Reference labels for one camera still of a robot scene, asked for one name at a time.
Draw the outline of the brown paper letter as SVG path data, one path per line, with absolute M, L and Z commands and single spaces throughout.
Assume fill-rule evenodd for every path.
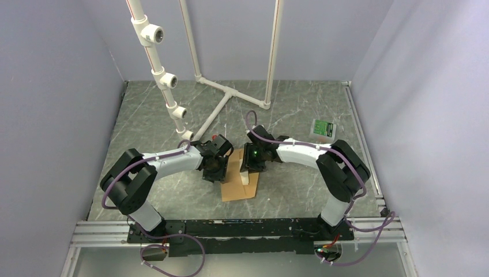
M 243 186 L 249 185 L 249 183 L 250 183 L 250 181 L 249 181 L 249 170 L 246 167 L 243 159 L 239 160 L 239 164 L 240 164 L 239 175 L 240 175 L 242 185 Z

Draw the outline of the brown paper envelope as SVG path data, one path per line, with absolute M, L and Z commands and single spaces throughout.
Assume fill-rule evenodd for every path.
M 259 173 L 249 173 L 249 185 L 243 186 L 239 175 L 239 160 L 243 159 L 243 148 L 234 150 L 228 160 L 225 181 L 220 184 L 223 202 L 252 199 L 258 186 Z

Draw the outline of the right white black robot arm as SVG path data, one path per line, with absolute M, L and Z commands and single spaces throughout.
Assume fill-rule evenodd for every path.
M 288 136 L 273 137 L 262 125 L 247 136 L 250 141 L 244 145 L 241 172 L 260 173 L 267 162 L 277 162 L 301 164 L 321 173 L 330 196 L 318 215 L 318 233 L 324 239 L 334 238 L 358 191 L 366 193 L 364 186 L 371 177 L 356 152 L 344 140 L 314 144 Z

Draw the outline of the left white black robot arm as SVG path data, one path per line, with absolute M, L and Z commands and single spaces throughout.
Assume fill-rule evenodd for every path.
M 231 142 L 222 135 L 205 142 L 182 140 L 177 148 L 158 153 L 128 149 L 100 181 L 104 192 L 101 205 L 118 210 L 137 223 L 150 242 L 159 242 L 166 234 L 167 223 L 148 200 L 155 181 L 198 170 L 203 180 L 222 182 L 233 152 Z

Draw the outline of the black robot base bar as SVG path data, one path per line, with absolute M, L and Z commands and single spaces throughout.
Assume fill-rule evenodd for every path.
M 311 254 L 323 242 L 352 241 L 353 231 L 346 223 L 329 231 L 318 218 L 168 220 L 166 242 L 170 257 L 190 254 L 240 254 L 294 252 Z M 155 243 L 134 224 L 129 226 L 130 244 Z

